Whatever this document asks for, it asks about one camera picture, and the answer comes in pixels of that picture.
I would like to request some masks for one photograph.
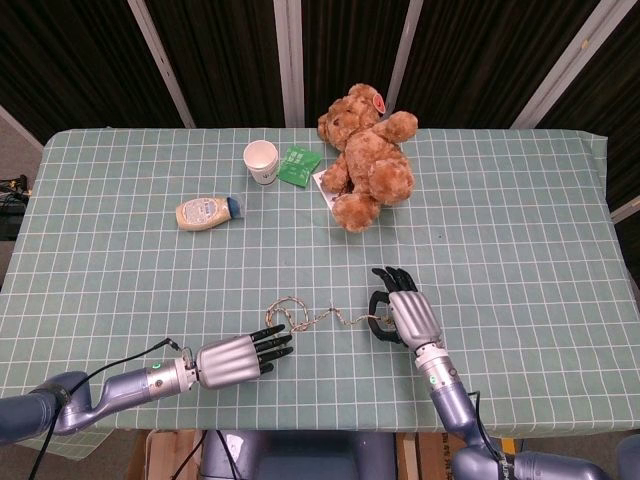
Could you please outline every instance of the green snack bag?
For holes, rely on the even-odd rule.
[[[293,162],[283,162],[278,171],[278,178],[283,182],[292,183],[299,187],[306,187],[309,183],[311,171],[303,165]]]
[[[322,160],[316,152],[310,152],[300,147],[290,147],[282,160],[278,178],[284,182],[300,187],[306,187],[309,177]]]

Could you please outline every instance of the robot finger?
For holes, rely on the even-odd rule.
[[[264,373],[269,373],[273,370],[273,363],[264,363],[260,365],[260,375]]]
[[[261,353],[260,355],[258,355],[258,363],[260,363],[260,365],[263,365],[277,358],[282,358],[285,355],[289,355],[291,352],[293,352],[293,347],[285,347],[281,348],[280,350],[272,350],[267,353]]]
[[[407,281],[406,275],[401,273],[402,271],[400,269],[387,267],[387,272],[389,272],[389,275],[393,277],[393,280],[396,282],[396,285],[398,285],[400,290],[411,290],[411,284]]]
[[[397,271],[398,271],[398,274],[400,274],[400,275],[402,275],[402,277],[404,277],[404,281],[408,286],[407,290],[411,290],[412,292],[417,292],[418,291],[418,287],[416,287],[416,284],[413,281],[413,278],[411,278],[411,275],[409,275],[409,273],[406,272],[405,270],[403,270],[402,268],[398,268]]]
[[[256,349],[256,353],[264,352],[265,350],[270,350],[275,347],[279,347],[280,345],[284,345],[291,341],[293,337],[291,335],[285,335],[284,337],[272,338],[271,340],[265,340],[264,342],[255,343],[253,346]]]
[[[387,290],[389,290],[389,292],[397,292],[399,290],[398,285],[396,285],[396,282],[393,280],[393,277],[387,272],[385,272],[381,268],[373,268],[371,269],[371,271],[382,279],[385,287],[387,287]]]
[[[275,335],[276,333],[281,332],[285,329],[283,324],[276,325],[274,327],[264,328],[262,330],[258,330],[257,332],[253,332],[250,337],[252,342],[256,342],[258,340],[262,340],[263,338],[270,337],[271,335]]]
[[[394,342],[394,343],[402,343],[400,337],[398,336],[398,332],[395,330],[384,330],[378,325],[378,321],[376,318],[376,310],[378,308],[378,303],[389,303],[389,293],[387,292],[373,292],[371,295],[371,299],[369,300],[369,319],[367,322],[369,323],[369,328],[371,332],[378,338],[378,340],[382,340],[384,342]]]

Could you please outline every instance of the red tag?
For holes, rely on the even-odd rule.
[[[384,115],[384,112],[387,111],[386,107],[384,106],[384,100],[382,99],[382,95],[380,95],[379,93],[376,93],[373,96],[373,106],[375,107],[376,110],[378,110],[383,115]]]

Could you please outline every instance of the table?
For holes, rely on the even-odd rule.
[[[604,200],[605,138],[419,130],[402,145],[413,196],[357,235],[335,224],[317,186],[251,180],[242,151],[262,138],[281,154],[295,144],[336,157],[311,129],[55,135],[0,295],[0,395],[167,335],[197,349],[257,330],[284,295],[356,317],[381,286],[370,268],[401,265],[433,304],[466,387],[482,392],[493,434],[640,425],[640,320]],[[212,193],[244,195],[245,218],[178,231],[175,207]],[[51,449],[81,458],[112,428],[441,429],[411,355],[366,324],[326,319],[295,347],[259,382],[194,388]]]

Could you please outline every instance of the teddy bear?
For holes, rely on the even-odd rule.
[[[332,213],[349,232],[366,230],[382,205],[409,198],[413,174],[398,142],[415,135],[418,119],[396,112],[380,121],[382,96],[375,88],[358,83],[349,94],[329,107],[318,119],[318,135],[340,151],[336,162],[322,176],[322,186],[339,194]]]

